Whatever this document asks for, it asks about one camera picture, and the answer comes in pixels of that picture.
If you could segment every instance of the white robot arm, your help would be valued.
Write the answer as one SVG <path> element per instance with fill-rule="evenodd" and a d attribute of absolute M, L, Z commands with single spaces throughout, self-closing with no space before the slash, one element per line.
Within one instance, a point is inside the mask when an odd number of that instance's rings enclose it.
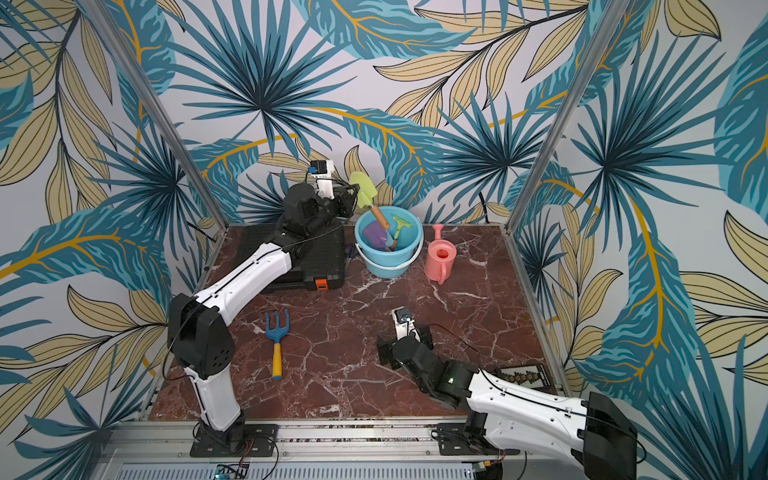
<path fill-rule="evenodd" d="M 330 175 L 333 165 L 323 169 Z M 285 213 L 265 243 L 195 297 L 179 294 L 171 302 L 168 348 L 192 381 L 204 434 L 219 443 L 239 443 L 243 427 L 230 378 L 235 345 L 227 327 L 264 287 L 302 260 L 310 242 L 341 228 L 339 217 L 351 217 L 359 187 L 331 188 L 330 194 L 329 187 L 324 184 L 318 194 L 309 184 L 293 185 L 283 200 Z"/>
<path fill-rule="evenodd" d="M 473 452 L 531 450 L 584 468 L 587 477 L 634 480 L 637 430 L 606 396 L 589 400 L 553 396 L 506 382 L 491 373 L 432 351 L 428 326 L 414 322 L 409 309 L 392 312 L 397 339 L 379 339 L 379 361 L 402 367 L 419 389 L 451 409 L 469 415 L 463 431 L 433 435 L 461 437 Z"/>

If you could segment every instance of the pink watering can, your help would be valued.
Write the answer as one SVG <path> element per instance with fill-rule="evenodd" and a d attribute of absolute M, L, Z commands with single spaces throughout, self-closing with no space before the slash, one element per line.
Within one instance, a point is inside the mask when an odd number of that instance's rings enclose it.
<path fill-rule="evenodd" d="M 427 264 L 424 271 L 430 280 L 442 285 L 451 275 L 453 260 L 456 260 L 456 247 L 453 243 L 443 240 L 440 236 L 442 225 L 432 225 L 435 229 L 435 241 L 427 249 Z"/>

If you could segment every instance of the vent grille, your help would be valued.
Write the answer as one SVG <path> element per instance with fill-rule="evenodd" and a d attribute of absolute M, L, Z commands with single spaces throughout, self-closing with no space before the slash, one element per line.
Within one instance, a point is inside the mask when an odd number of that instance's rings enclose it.
<path fill-rule="evenodd" d="M 260 480 L 272 469 L 267 462 L 253 463 L 249 480 Z M 211 480 L 216 464 L 123 464 L 117 480 Z M 270 480 L 471 480 L 469 464 L 398 462 L 314 462 L 278 464 Z"/>

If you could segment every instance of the blue bucket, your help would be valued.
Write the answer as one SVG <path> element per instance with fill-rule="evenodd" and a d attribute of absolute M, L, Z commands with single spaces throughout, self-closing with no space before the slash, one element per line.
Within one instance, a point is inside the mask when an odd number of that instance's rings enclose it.
<path fill-rule="evenodd" d="M 395 216 L 400 217 L 411 224 L 411 227 L 403 227 L 397 239 L 397 250 L 394 252 L 382 252 L 370 246 L 368 240 L 362 235 L 367 226 L 376 221 L 373 212 L 365 212 L 355 223 L 355 246 L 366 267 L 371 273 L 380 278 L 395 278 L 403 275 L 422 251 L 424 245 L 424 230 L 422 222 L 416 215 L 400 207 L 380 207 L 384 217 L 389 222 L 389 233 L 395 236 L 397 222 Z"/>

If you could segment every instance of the metal frame pole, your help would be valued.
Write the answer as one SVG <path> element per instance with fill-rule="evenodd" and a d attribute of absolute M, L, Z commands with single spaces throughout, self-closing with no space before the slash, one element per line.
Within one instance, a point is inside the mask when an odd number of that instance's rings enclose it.
<path fill-rule="evenodd" d="M 184 145 L 184 141 L 174 126 L 174 122 L 168 117 L 168 113 L 163 108 L 160 98 L 149 82 L 149 78 L 144 74 L 144 69 L 139 65 L 136 55 L 131 51 L 127 39 L 124 35 L 120 34 L 120 29 L 107 10 L 104 0 L 81 0 L 80 4 L 88 18 L 93 22 L 99 37 L 106 44 L 109 52 L 112 53 L 115 64 L 127 77 L 131 87 L 136 91 L 139 100 L 144 104 L 144 108 L 154 122 L 155 127 L 157 127 L 165 139 L 168 148 L 170 148 L 170 151 L 184 169 L 190 184 L 195 188 L 197 194 L 200 195 L 206 210 L 208 210 L 208 213 L 214 219 L 219 229 L 226 230 L 229 226 L 229 221 L 221 213 L 219 204 L 210 195 L 210 191 L 203 182 L 200 171 L 192 161 L 187 146 Z"/>
<path fill-rule="evenodd" d="M 565 125 L 571 119 L 572 114 L 576 110 L 581 96 L 584 91 L 587 90 L 589 81 L 592 79 L 592 75 L 597 70 L 600 60 L 603 56 L 603 52 L 608 48 L 608 44 L 611 38 L 614 36 L 616 27 L 619 25 L 621 17 L 627 10 L 630 0 L 611 0 L 608 2 L 603 15 L 600 17 L 598 26 L 594 30 L 592 39 L 587 45 L 587 49 L 584 51 L 583 59 L 581 60 L 581 67 L 576 71 L 571 85 L 568 88 L 568 93 L 563 98 L 563 103 L 560 105 L 558 113 L 555 114 L 554 122 L 547 137 L 541 144 L 541 148 L 536 155 L 531 170 L 528 172 L 528 179 L 525 181 L 517 200 L 515 201 L 515 208 L 509 214 L 509 219 L 506 223 L 506 230 L 508 233 L 514 235 L 517 230 L 520 221 L 525 212 L 525 208 L 533 198 L 538 188 L 538 184 L 541 181 L 541 176 L 544 175 L 547 169 L 547 164 L 554 154 L 554 148 L 557 146 L 558 141 L 563 135 Z"/>

